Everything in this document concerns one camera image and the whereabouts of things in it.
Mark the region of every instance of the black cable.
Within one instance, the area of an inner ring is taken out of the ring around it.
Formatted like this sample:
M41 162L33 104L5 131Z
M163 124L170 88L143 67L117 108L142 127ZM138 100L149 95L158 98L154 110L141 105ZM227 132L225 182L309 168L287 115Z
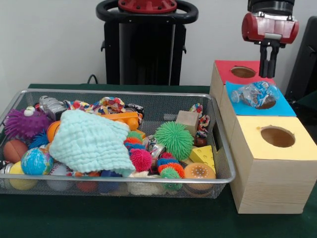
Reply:
M99 83L98 83L98 80L97 80L97 77L96 77L94 74L92 74L92 75L89 76L88 81L87 81L88 84L90 83L90 80L91 80L92 78L95 79L96 84L99 84Z

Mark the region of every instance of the red box top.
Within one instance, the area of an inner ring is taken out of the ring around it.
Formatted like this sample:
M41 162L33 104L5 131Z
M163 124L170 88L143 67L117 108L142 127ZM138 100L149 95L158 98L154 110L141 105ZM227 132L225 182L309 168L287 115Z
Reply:
M215 60L215 64L224 85L226 81L235 84L267 81L275 84L272 78L261 78L259 76L260 61Z

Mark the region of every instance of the dark green table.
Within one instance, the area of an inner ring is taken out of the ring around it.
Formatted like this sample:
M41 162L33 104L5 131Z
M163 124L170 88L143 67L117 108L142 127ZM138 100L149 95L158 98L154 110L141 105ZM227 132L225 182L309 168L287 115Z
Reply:
M133 86L39 85L30 88L132 91ZM208 93L208 87L140 91ZM0 195L1 238L160 237L316 238L317 188L302 215L239 215L230 187L218 199Z

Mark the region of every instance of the stacked boxes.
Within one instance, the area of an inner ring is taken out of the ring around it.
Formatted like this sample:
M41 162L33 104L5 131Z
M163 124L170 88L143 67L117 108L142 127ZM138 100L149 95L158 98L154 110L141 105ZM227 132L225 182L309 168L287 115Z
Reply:
M256 61L216 61L211 79L236 166L230 184L236 208L239 213L302 213L317 178L316 144L282 94L263 110L241 110L230 101L230 83L262 81L258 70Z

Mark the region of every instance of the white wall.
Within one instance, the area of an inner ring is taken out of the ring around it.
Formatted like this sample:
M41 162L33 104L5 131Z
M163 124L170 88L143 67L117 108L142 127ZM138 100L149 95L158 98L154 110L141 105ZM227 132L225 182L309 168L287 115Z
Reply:
M95 7L101 0L0 0L0 112L30 83L84 83L94 73L105 83L103 22ZM181 84L209 85L218 60L258 60L259 46L241 37L247 0L191 0L199 20L187 25ZM297 0L301 22L296 42L278 55L276 82L286 89L297 51L316 0Z

